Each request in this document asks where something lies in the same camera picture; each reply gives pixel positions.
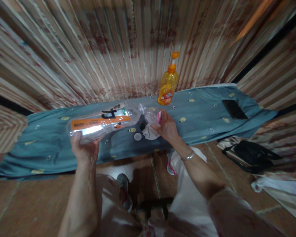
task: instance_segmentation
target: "blue tablecloth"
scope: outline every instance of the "blue tablecloth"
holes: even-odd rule
[[[248,120],[232,119],[223,99],[233,99],[242,108]],[[265,110],[234,85],[194,88],[176,92],[170,105],[160,106],[157,96],[130,99],[129,102],[143,103],[165,109],[176,121],[179,135],[188,145],[209,142],[219,138],[237,135],[250,137],[277,112]],[[118,102],[95,103],[86,106],[61,108],[28,116],[28,126],[13,149],[0,163],[0,175],[23,177],[36,174],[55,174],[72,171],[77,167],[66,133],[67,120],[91,112],[101,111]],[[140,121],[133,126],[140,132]],[[100,144],[98,163],[124,159],[155,149],[164,150],[170,145],[163,139],[153,141],[143,138],[135,141],[129,128],[108,134]]]

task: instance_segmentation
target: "silver bracelet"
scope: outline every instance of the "silver bracelet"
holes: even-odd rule
[[[186,157],[186,158],[181,158],[181,160],[182,160],[182,161],[187,161],[187,160],[191,159],[194,155],[195,155],[195,152],[192,151],[192,153],[191,153],[188,157]]]

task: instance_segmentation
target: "orange bottle cap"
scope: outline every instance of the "orange bottle cap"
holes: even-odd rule
[[[170,64],[169,67],[168,67],[168,72],[169,73],[174,73],[175,72],[175,69],[177,69],[177,66],[174,64]]]
[[[179,51],[173,52],[171,56],[172,56],[173,59],[178,58],[179,57]]]

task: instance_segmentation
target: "clear plastic bottle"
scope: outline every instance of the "clear plastic bottle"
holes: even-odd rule
[[[160,121],[158,111],[156,107],[122,102],[103,111],[73,118],[68,121],[66,129],[69,136],[81,131],[80,143],[87,144],[111,132],[134,126],[141,115],[145,115],[147,122],[158,123]]]
[[[172,63],[169,65],[168,70],[163,74],[158,96],[158,103],[160,105],[168,105],[171,103],[175,89],[179,82],[179,75],[175,71],[177,66],[175,59],[179,57],[179,52],[172,53]]]

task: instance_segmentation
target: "orange label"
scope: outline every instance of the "orange label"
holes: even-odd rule
[[[172,100],[173,92],[167,92],[161,96],[161,101],[163,103],[169,103]]]
[[[123,121],[130,121],[129,116],[116,116],[115,118],[89,118],[89,119],[79,119],[73,120],[71,122],[71,129],[73,131],[90,128],[98,125],[107,125],[112,123],[119,123]]]

